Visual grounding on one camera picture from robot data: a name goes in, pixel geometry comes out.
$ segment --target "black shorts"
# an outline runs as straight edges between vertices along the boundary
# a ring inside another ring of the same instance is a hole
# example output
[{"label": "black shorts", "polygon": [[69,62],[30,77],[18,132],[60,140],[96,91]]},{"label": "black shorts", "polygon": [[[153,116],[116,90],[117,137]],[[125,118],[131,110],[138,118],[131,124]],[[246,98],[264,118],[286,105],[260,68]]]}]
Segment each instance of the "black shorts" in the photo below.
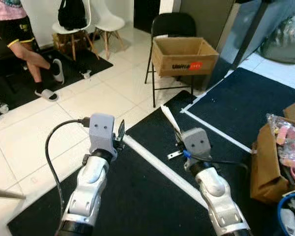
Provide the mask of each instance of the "black shorts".
[{"label": "black shorts", "polygon": [[0,39],[8,47],[13,43],[29,43],[35,40],[28,16],[22,19],[0,21]]}]

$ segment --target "doorway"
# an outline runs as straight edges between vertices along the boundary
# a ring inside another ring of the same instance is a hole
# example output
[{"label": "doorway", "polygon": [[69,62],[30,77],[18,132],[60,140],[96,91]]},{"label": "doorway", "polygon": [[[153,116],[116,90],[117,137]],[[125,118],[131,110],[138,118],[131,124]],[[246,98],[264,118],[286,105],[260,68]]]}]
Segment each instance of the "doorway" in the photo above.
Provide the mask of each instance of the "doorway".
[{"label": "doorway", "polygon": [[161,0],[134,0],[134,28],[151,33],[154,18],[159,14]]}]

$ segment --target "black cable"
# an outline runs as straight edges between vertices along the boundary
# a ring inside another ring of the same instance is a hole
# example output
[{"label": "black cable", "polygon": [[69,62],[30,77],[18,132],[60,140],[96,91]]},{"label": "black cable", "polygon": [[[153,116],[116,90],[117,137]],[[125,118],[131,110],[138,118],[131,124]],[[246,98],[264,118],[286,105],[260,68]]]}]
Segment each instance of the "black cable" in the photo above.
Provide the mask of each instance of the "black cable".
[{"label": "black cable", "polygon": [[73,120],[68,120],[68,121],[65,121],[59,125],[57,125],[51,132],[50,134],[48,135],[47,139],[46,139],[46,143],[45,143],[45,155],[46,155],[46,159],[47,159],[47,163],[50,167],[50,170],[55,178],[55,182],[56,182],[56,185],[57,185],[57,189],[58,189],[58,193],[59,193],[59,199],[60,199],[60,224],[59,224],[59,228],[57,229],[57,232],[56,232],[56,235],[61,227],[61,219],[62,219],[62,215],[63,215],[63,212],[64,212],[64,198],[63,198],[63,194],[62,194],[62,189],[61,189],[61,185],[60,185],[60,181],[59,181],[59,178],[57,176],[57,173],[54,169],[54,166],[50,160],[50,156],[49,156],[49,151],[48,151],[48,146],[49,146],[49,141],[52,137],[52,135],[62,126],[66,125],[66,124],[70,124],[70,123],[82,123],[83,120],[81,119],[73,119]]},{"label": "black cable", "polygon": [[198,161],[205,161],[205,162],[211,162],[211,163],[217,163],[217,164],[237,165],[245,169],[245,177],[246,178],[248,177],[248,173],[249,173],[248,167],[243,163],[235,162],[235,161],[217,161],[217,160],[201,158],[195,155],[191,155],[191,158],[196,159]]}]

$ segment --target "sock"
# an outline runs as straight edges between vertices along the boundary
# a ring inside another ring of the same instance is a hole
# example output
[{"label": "sock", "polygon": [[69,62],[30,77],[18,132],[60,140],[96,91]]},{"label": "sock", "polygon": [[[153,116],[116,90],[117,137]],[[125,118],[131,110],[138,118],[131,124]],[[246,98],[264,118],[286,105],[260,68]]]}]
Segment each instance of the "sock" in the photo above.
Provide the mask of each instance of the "sock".
[{"label": "sock", "polygon": [[53,75],[58,75],[60,73],[60,68],[57,63],[50,63],[50,70]]},{"label": "sock", "polygon": [[43,82],[36,83],[36,92],[42,93],[43,90],[44,90]]}]

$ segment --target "black backpack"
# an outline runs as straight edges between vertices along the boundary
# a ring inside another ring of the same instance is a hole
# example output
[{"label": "black backpack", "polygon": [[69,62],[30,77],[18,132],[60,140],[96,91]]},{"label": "black backpack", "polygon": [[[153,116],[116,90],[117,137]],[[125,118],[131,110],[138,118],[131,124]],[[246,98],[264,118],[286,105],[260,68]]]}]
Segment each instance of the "black backpack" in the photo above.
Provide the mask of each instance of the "black backpack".
[{"label": "black backpack", "polygon": [[82,0],[62,0],[58,21],[66,30],[81,29],[87,25]]}]

